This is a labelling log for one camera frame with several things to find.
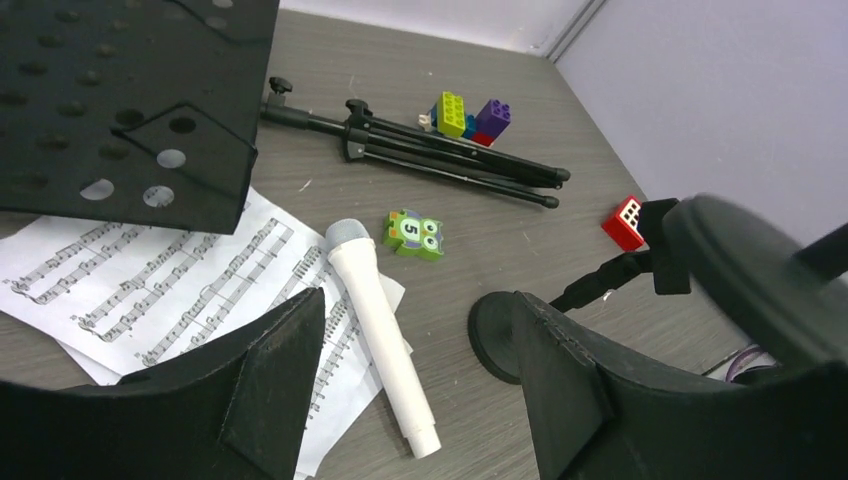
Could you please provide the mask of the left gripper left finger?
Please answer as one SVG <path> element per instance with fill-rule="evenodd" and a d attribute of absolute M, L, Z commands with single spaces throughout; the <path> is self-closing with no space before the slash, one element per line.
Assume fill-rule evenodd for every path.
<path fill-rule="evenodd" d="M 5 479 L 291 479 L 325 330 L 306 289 L 112 386 L 1 385 Z"/>

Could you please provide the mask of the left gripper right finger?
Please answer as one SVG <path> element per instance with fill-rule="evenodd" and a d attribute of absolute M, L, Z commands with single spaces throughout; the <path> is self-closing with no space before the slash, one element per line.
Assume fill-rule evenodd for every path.
<path fill-rule="evenodd" d="M 847 369 L 751 385 L 693 374 L 511 297 L 512 333 L 543 479 L 843 479 Z"/>

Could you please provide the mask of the black microphone stand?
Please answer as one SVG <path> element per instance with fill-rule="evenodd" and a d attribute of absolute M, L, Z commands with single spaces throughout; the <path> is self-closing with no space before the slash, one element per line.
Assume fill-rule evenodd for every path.
<path fill-rule="evenodd" d="M 560 312 L 580 309 L 616 290 L 641 274 L 653 275 L 658 295 L 688 295 L 692 292 L 690 274 L 672 256 L 663 230 L 663 218 L 679 201 L 674 198 L 648 201 L 642 205 L 637 231 L 645 239 L 644 251 L 626 252 L 602 263 L 568 285 L 550 302 Z M 520 383 L 518 357 L 512 341 L 512 314 L 507 305 L 510 292 L 491 292 L 472 306 L 467 331 L 470 345 L 482 366 L 497 379 L 512 385 Z"/>

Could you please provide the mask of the sheet music page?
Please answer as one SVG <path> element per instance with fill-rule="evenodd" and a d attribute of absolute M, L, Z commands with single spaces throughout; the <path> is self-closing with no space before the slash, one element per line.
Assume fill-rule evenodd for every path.
<path fill-rule="evenodd" d="M 1 242 L 1 308 L 122 377 L 203 346 L 307 288 L 326 325 L 296 475 L 381 390 L 323 237 L 257 192 L 234 233 L 42 217 Z"/>
<path fill-rule="evenodd" d="M 79 367 L 97 384 L 101 386 L 115 385 L 122 376 L 99 362 L 89 358 L 81 352 L 73 349 L 60 341 L 56 343 L 74 360 Z"/>

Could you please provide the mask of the white toy microphone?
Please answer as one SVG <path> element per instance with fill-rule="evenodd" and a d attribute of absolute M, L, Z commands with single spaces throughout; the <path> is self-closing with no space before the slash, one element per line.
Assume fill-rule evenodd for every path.
<path fill-rule="evenodd" d="M 435 418 L 381 283 L 376 245 L 356 219 L 331 224 L 328 260 L 359 320 L 392 411 L 417 459 L 441 449 Z"/>

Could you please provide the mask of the black music stand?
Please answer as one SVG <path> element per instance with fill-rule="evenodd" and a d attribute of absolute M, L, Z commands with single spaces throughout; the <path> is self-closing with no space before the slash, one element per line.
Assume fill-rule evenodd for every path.
<path fill-rule="evenodd" d="M 371 159 L 546 208 L 570 177 L 467 140 L 446 101 L 438 129 L 345 121 L 286 105 L 267 75 L 274 1 L 5 1 L 1 207 L 230 234 L 247 200 L 261 121 L 338 137 Z"/>

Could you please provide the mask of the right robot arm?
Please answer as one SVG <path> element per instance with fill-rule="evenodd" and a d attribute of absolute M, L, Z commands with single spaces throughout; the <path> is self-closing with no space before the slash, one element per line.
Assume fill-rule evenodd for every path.
<path fill-rule="evenodd" d="M 748 209 L 699 194 L 662 221 L 667 243 L 726 317 L 779 363 L 847 362 L 847 228 L 803 246 Z"/>

